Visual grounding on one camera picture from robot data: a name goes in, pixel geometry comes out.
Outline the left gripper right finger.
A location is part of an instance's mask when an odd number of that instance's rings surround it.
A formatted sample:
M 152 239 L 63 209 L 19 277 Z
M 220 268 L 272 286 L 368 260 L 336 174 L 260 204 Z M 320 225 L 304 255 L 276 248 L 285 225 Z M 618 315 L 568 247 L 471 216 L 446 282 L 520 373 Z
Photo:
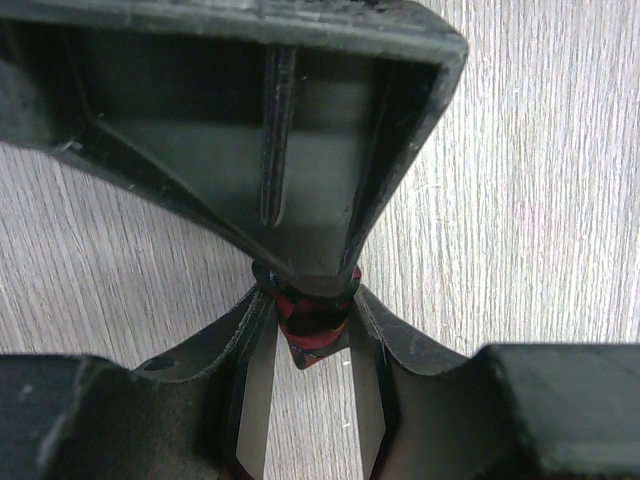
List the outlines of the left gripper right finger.
M 635 479 L 639 349 L 489 345 L 466 358 L 361 288 L 348 324 L 368 479 Z M 1 359 L 5 479 L 258 479 L 274 303 L 228 314 L 129 370 L 86 355 Z

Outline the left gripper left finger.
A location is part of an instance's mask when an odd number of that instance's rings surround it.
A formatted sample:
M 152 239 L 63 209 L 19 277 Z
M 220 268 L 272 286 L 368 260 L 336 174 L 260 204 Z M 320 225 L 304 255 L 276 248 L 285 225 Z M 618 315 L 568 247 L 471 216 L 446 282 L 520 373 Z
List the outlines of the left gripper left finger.
M 1 138 L 336 296 L 467 56 L 414 1 L 5 1 Z

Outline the dark red patterned tie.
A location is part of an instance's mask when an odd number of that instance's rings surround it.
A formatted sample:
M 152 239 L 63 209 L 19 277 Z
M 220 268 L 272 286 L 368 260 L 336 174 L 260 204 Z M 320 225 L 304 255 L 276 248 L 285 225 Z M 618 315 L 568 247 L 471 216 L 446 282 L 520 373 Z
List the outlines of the dark red patterned tie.
M 252 273 L 275 304 L 280 330 L 299 370 L 349 346 L 347 324 L 361 281 L 359 267 L 355 267 L 346 289 L 336 297 L 304 294 L 257 260 L 252 264 Z

